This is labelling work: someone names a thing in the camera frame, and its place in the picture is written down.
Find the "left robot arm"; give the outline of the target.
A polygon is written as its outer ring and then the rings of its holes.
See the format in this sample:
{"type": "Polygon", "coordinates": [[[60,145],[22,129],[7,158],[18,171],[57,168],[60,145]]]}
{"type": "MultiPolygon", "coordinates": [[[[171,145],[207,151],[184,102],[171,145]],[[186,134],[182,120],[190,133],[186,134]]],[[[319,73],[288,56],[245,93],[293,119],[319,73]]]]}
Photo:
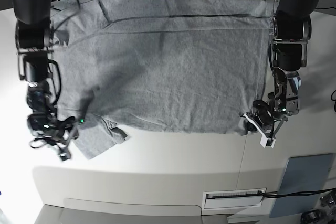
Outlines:
{"type": "Polygon", "coordinates": [[[299,112],[298,71],[307,65],[308,41],[312,34],[311,13],[319,0],[274,0],[268,59],[273,77],[273,91],[268,100],[253,102],[248,116],[250,132],[275,136],[288,117],[299,112]]]}

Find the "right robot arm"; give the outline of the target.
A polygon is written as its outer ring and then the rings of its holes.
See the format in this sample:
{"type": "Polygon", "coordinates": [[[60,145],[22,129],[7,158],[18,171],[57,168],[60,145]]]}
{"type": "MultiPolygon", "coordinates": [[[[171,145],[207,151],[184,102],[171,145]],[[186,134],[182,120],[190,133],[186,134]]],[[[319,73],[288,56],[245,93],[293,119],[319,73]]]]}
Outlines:
{"type": "Polygon", "coordinates": [[[78,137],[77,127],[104,122],[114,141],[125,135],[118,124],[152,132],[225,133],[218,125],[206,127],[206,120],[187,110],[172,107],[172,96],[192,97],[191,82],[205,73],[210,56],[203,55],[197,40],[214,33],[219,57],[242,63],[239,72],[250,73],[261,65],[262,35],[268,28],[266,3],[249,0],[91,0],[78,3],[77,10],[53,27],[51,0],[13,0],[17,18],[15,40],[22,80],[28,82],[27,104],[32,109],[28,127],[35,142],[57,147],[65,156],[71,140],[78,137]],[[92,104],[79,109],[76,116],[57,118],[62,79],[53,81],[49,58],[52,40],[65,39],[72,63],[108,64],[100,54],[90,55],[90,40],[96,49],[112,50],[112,76],[102,80],[114,87],[112,98],[122,98],[130,106],[92,113],[92,104]],[[187,87],[185,93],[177,86],[187,87]]]}

